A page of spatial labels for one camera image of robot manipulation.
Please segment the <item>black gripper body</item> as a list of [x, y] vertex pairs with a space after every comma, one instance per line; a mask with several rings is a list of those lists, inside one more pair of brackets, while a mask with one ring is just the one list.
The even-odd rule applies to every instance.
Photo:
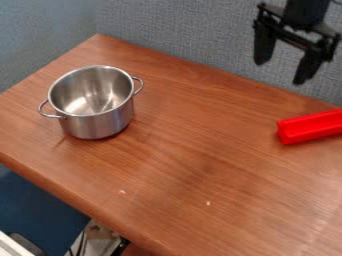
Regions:
[[255, 21], [274, 22], [275, 43], [288, 42], [305, 52], [317, 47], [322, 59], [332, 60], [341, 34], [325, 24], [333, 0], [286, 0], [284, 7], [261, 2]]

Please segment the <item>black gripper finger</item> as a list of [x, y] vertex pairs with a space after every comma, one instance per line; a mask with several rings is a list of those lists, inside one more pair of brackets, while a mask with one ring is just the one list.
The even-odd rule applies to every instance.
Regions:
[[302, 85], [308, 80], [310, 80], [322, 64], [322, 50], [313, 47], [306, 50], [305, 55], [300, 61], [296, 76], [293, 79], [294, 85]]
[[255, 21], [254, 32], [254, 62], [263, 65], [271, 59], [275, 48], [274, 22]]

